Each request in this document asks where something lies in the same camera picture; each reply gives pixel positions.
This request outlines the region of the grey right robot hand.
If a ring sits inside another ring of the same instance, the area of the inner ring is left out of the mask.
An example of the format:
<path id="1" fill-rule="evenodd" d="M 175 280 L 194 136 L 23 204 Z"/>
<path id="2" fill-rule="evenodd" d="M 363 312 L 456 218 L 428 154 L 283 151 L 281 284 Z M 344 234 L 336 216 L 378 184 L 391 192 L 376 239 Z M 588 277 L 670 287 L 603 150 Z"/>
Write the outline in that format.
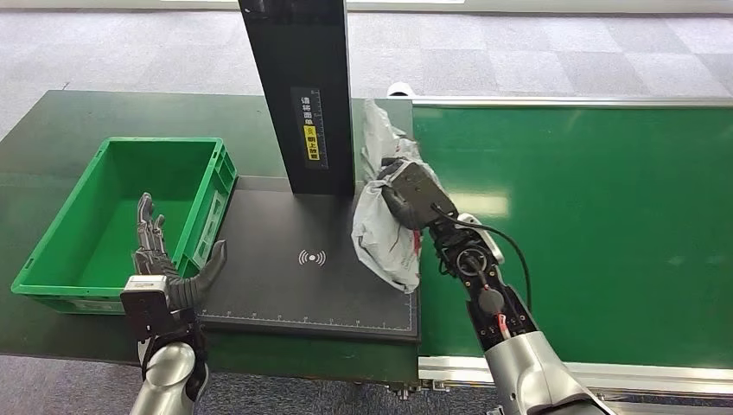
<path id="1" fill-rule="evenodd" d="M 377 175 L 385 182 L 381 195 L 403 227 L 419 231 L 457 208 L 422 164 L 403 157 L 384 157 Z"/>

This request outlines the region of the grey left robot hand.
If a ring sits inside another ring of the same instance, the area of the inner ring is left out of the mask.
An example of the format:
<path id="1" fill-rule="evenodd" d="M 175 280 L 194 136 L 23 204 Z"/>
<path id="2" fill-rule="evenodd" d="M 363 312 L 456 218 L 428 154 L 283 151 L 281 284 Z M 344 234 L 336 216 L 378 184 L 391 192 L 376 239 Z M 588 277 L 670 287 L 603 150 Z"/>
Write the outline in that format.
<path id="1" fill-rule="evenodd" d="M 192 308 L 206 298 L 223 270 L 228 258 L 226 241 L 221 239 L 214 243 L 212 257 L 198 274 L 191 278 L 182 278 L 165 248 L 165 217 L 159 214 L 154 219 L 153 210 L 151 194 L 143 192 L 137 204 L 138 248 L 132 254 L 135 272 L 137 275 L 164 276 L 172 309 Z"/>

